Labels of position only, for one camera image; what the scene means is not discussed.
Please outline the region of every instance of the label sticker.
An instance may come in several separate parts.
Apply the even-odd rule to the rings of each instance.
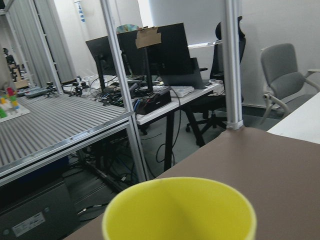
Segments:
[[[42,214],[42,212],[39,212],[36,215],[29,217],[23,222],[20,222],[19,224],[13,226],[12,230],[15,236],[19,237],[22,234],[25,234],[26,232],[30,231],[31,229],[34,229],[36,226],[39,226],[40,224],[44,223],[45,221],[46,220],[44,215]]]

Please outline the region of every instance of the desk leg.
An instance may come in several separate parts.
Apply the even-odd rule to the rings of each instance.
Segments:
[[[196,122],[196,119],[195,119],[195,116],[194,114],[192,113],[191,109],[189,106],[186,106],[184,109],[184,112],[189,120],[189,123],[191,125],[191,128],[192,128],[192,131],[193,131],[193,134],[195,136],[195,139],[196,139],[196,144],[199,146],[199,147],[202,147],[205,145],[205,141],[204,141],[204,138],[202,137],[202,134],[199,130],[199,127],[198,127],[198,124]]]
[[[172,144],[174,138],[174,120],[175,113],[172,112],[166,116],[166,131],[165,131],[165,151],[164,151],[164,170],[171,168],[172,163]]]

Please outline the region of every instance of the metal workbench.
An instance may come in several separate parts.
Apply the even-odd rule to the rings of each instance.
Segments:
[[[66,94],[18,101],[31,113],[0,123],[0,186],[120,130],[130,138],[123,107]]]

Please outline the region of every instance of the brown table surface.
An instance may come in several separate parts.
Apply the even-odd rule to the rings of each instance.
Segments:
[[[255,128],[227,130],[159,178],[177,176],[238,189],[255,209],[257,240],[320,239],[319,144]],[[103,240],[101,221],[102,215],[66,240]]]

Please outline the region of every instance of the ribbed metal surface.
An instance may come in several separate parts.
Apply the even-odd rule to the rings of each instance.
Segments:
[[[0,123],[0,167],[111,120],[121,120],[126,113],[122,107],[65,94],[18,101],[31,113]]]

